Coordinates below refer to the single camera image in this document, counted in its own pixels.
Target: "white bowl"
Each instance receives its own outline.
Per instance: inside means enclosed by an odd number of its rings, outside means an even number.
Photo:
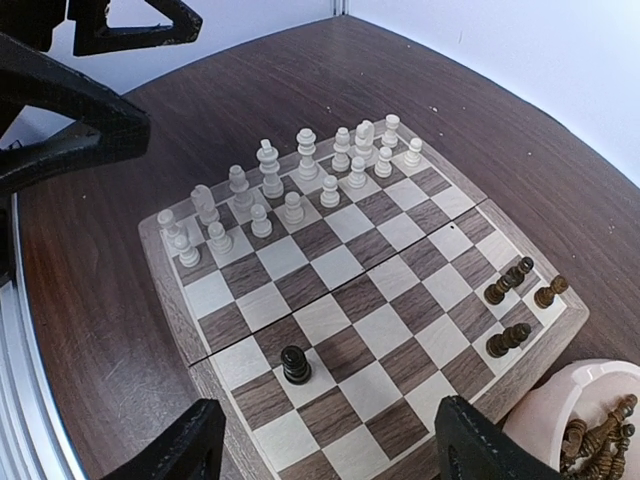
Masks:
[[[562,435],[569,420],[581,418],[589,428],[602,423],[620,397],[640,398],[640,367],[614,360],[573,363],[529,392],[511,411],[504,433],[555,470],[560,469]],[[627,420],[638,426],[626,455],[623,479],[640,478],[640,406]]]

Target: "white pawn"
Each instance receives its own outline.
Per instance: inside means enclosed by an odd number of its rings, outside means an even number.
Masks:
[[[398,126],[400,125],[400,117],[394,114],[387,115],[385,119],[385,126],[387,129],[382,135],[382,145],[385,147],[393,148],[398,144]]]
[[[251,232],[258,238],[266,238],[271,235],[273,225],[267,218],[267,211],[264,205],[256,203],[251,207]]]
[[[233,204],[238,211],[248,212],[253,205],[254,199],[251,192],[248,191],[249,181],[247,180],[247,175],[240,165],[232,165],[229,169],[229,190],[235,194]]]
[[[224,255],[231,251],[233,248],[233,240],[227,232],[224,231],[224,226],[220,222],[213,222],[209,225],[207,231],[209,232],[211,246],[214,252]]]
[[[404,152],[404,164],[407,167],[417,167],[420,164],[420,151],[422,150],[422,140],[412,138],[409,143],[409,150]]]
[[[351,188],[362,188],[367,183],[367,177],[364,174],[364,159],[362,157],[355,157],[351,161],[351,173],[347,177],[347,183]]]
[[[337,207],[340,203],[338,179],[333,175],[326,176],[322,181],[322,190],[322,194],[320,195],[320,204],[325,208]]]
[[[349,130],[345,127],[340,127],[336,133],[336,142],[333,144],[335,155],[333,156],[333,160],[331,160],[331,168],[336,172],[346,172],[349,170],[350,162],[347,152],[349,151],[350,141]]]
[[[375,174],[380,178],[389,178],[391,176],[391,149],[389,147],[381,147],[378,161],[373,169]]]
[[[290,225],[297,225],[304,220],[304,209],[300,203],[300,195],[289,192],[284,196],[284,219]]]
[[[298,174],[300,179],[310,181],[318,176],[318,165],[313,159],[316,153],[316,135],[310,128],[303,128],[296,136],[298,141],[298,153],[300,154],[300,164],[298,165]]]
[[[173,246],[179,253],[180,263],[187,268],[195,267],[200,261],[200,252],[186,235],[180,234],[173,240]]]
[[[211,225],[220,220],[220,213],[216,208],[211,190],[204,185],[196,185],[191,192],[191,201],[203,225]]]
[[[271,146],[269,140],[260,141],[260,149],[256,153],[260,162],[260,171],[264,174],[262,191],[267,198],[278,198],[284,193],[284,185],[278,176],[280,163],[278,162],[278,149]]]
[[[176,217],[173,214],[172,210],[169,210],[168,208],[166,210],[162,210],[158,214],[157,218],[160,227],[165,231],[165,233],[167,234],[167,238],[171,241],[171,243],[173,243],[173,240],[178,235],[187,235],[187,229],[185,228],[185,226],[178,226],[178,224],[176,223]]]
[[[364,120],[356,127],[356,155],[364,160],[373,154],[373,133],[373,123],[369,120]]]

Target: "dark wood surface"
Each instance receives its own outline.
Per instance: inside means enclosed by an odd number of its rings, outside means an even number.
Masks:
[[[46,181],[19,196],[24,262],[59,409],[96,478],[194,400],[164,322],[137,224],[282,153],[311,127],[398,113],[514,220],[569,279],[591,318],[569,361],[640,362],[640,190],[543,112],[402,37],[341,17],[209,57],[129,95],[153,118],[147,155]]]

